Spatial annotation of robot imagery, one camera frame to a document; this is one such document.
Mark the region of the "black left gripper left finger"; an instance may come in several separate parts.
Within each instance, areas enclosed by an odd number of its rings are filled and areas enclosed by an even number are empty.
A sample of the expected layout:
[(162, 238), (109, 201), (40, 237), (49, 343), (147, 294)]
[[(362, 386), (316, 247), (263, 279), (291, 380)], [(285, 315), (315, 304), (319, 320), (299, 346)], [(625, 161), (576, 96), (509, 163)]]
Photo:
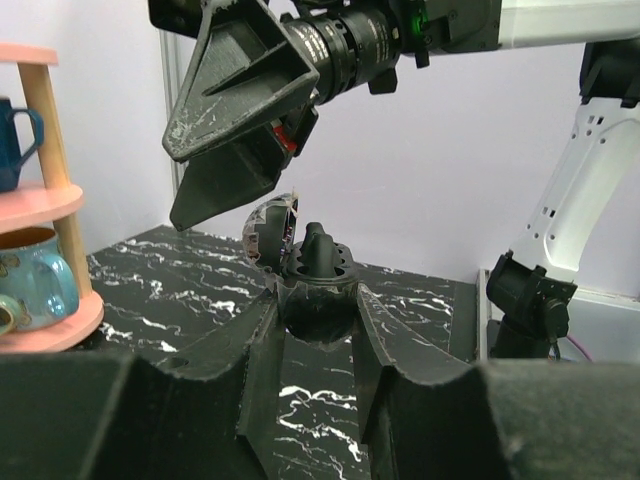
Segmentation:
[(284, 330), (258, 296), (176, 356), (1, 359), (5, 479), (266, 479)]

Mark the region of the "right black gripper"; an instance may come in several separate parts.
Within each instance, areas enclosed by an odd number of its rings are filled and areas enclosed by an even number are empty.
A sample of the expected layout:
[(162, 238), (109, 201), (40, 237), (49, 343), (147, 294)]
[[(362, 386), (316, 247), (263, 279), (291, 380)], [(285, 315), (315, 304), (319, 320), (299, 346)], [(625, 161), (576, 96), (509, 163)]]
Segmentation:
[(496, 1), (152, 1), (151, 23), (195, 40), (163, 147), (176, 162), (264, 130), (301, 152), (316, 109), (366, 85), (395, 91), (396, 64), (498, 47)]

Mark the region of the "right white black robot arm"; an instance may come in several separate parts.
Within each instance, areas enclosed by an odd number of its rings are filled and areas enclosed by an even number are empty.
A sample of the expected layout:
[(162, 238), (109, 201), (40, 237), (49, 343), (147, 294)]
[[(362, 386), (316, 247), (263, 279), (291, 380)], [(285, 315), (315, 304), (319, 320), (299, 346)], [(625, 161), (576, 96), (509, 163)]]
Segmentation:
[(152, 1), (158, 29), (196, 42), (163, 147), (185, 172), (178, 230), (271, 192), (301, 154), (320, 105), (360, 85), (396, 90), (396, 65), (434, 55), (585, 47), (581, 102), (564, 153), (524, 231), (486, 286), (503, 313), (493, 358), (557, 355), (586, 243), (639, 154), (635, 1)]

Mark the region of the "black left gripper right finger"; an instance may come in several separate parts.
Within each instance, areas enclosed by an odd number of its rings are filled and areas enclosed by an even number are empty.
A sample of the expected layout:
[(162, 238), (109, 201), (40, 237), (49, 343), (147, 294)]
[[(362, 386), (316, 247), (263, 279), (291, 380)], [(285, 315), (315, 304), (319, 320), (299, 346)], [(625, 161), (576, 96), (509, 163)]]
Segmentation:
[(635, 479), (633, 364), (465, 363), (366, 286), (352, 356), (360, 440), (375, 479)]

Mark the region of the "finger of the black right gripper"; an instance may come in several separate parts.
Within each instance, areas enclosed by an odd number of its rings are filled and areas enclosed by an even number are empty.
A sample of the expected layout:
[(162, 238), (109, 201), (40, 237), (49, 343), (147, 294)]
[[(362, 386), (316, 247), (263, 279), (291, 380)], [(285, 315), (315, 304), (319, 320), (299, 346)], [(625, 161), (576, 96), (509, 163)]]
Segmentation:
[(251, 134), (188, 162), (170, 221), (184, 231), (274, 190), (290, 152), (270, 134)]

